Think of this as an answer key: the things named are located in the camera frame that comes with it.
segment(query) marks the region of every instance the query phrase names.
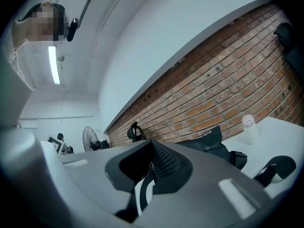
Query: white ceiling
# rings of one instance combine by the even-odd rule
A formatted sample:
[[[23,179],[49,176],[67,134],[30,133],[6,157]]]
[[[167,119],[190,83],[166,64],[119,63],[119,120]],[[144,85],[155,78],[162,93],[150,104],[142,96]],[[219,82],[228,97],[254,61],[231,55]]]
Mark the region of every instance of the white ceiling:
[[[23,10],[43,0],[28,0]],[[80,17],[87,0],[51,0],[65,6],[69,21]],[[18,53],[19,66],[33,87],[97,95],[103,70],[126,25],[148,0],[92,0],[72,42],[57,44],[61,85],[55,85],[48,61],[53,43],[27,43]]]

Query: brick wall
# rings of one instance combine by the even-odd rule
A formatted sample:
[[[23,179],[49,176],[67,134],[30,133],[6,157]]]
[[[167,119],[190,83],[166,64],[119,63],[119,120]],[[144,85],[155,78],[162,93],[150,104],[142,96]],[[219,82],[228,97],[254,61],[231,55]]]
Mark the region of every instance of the brick wall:
[[[302,82],[273,35],[288,22],[273,3],[236,19],[194,48],[159,78],[111,126],[112,146],[131,142],[134,121],[147,138],[179,142],[219,125],[223,138],[242,131],[252,114],[303,124]]]

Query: electric fan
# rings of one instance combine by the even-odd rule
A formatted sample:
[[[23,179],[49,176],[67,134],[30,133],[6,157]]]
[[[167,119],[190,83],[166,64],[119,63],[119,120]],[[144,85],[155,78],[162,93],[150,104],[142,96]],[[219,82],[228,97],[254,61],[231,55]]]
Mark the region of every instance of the electric fan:
[[[85,127],[82,133],[82,141],[84,144],[85,152],[101,149],[101,142],[98,140],[94,130],[90,127]]]

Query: black bag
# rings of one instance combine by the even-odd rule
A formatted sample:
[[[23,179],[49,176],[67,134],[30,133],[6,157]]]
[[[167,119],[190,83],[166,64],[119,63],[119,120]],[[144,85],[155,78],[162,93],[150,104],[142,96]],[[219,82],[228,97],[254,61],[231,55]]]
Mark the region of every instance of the black bag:
[[[177,142],[177,144],[216,155],[241,170],[247,162],[247,155],[238,151],[229,152],[226,146],[221,143],[222,138],[220,127],[216,126],[197,138]]]

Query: fluorescent light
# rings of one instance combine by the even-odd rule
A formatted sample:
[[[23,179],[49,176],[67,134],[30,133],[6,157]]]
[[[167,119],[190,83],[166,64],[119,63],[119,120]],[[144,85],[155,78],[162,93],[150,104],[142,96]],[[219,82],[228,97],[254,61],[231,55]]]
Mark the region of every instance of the fluorescent light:
[[[57,69],[56,47],[54,47],[54,46],[48,47],[48,58],[49,58],[49,64],[51,66],[54,83],[56,85],[59,85],[60,79],[59,79],[59,74],[58,74],[58,69]]]

